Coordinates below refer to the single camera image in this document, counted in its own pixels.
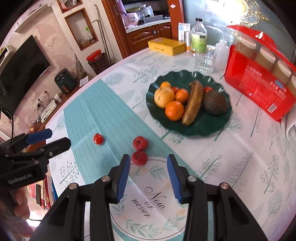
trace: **red lid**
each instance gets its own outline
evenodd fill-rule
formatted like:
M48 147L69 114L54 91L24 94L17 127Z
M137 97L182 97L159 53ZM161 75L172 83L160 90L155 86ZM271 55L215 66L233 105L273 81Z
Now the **red lid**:
M101 54L102 54L102 51L99 49L99 50L97 50L96 52L93 52L92 54L90 54L90 55L86 58L86 60L89 61L89 60L94 59L96 56L101 55Z

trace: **cherry tomato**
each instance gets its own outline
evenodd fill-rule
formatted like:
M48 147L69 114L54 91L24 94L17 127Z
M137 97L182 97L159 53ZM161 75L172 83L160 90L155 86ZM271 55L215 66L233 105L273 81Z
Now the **cherry tomato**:
M94 143L96 143L97 145L101 145L104 142L104 140L104 137L99 133L94 135Z
M206 87L204 87L204 93L207 93L207 92L209 92L209 91L211 91L211 90L213 90L213 88L210 87L210 86L206 86Z
M172 87L172 91L174 92L174 94L176 94L178 92L179 88L178 87Z

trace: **wall outlet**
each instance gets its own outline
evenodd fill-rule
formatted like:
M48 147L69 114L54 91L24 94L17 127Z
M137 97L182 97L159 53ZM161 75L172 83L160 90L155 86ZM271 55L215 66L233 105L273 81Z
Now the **wall outlet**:
M46 93L45 92L42 92L41 95L39 95L39 97L35 100L35 102L32 104L31 106L31 110L35 111L38 109L37 105L44 100L46 96Z

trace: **banana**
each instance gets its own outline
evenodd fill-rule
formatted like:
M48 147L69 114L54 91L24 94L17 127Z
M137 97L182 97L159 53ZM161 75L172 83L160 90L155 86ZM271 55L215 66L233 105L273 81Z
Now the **banana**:
M197 113L202 104L203 86L198 80L190 84L190 97L182 118L182 124L189 126L195 120Z

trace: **smartphone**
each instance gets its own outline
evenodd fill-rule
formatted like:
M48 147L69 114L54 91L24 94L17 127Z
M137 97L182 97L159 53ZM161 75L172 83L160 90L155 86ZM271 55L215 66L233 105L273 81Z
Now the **smartphone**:
M36 203L41 206L41 186L36 184Z

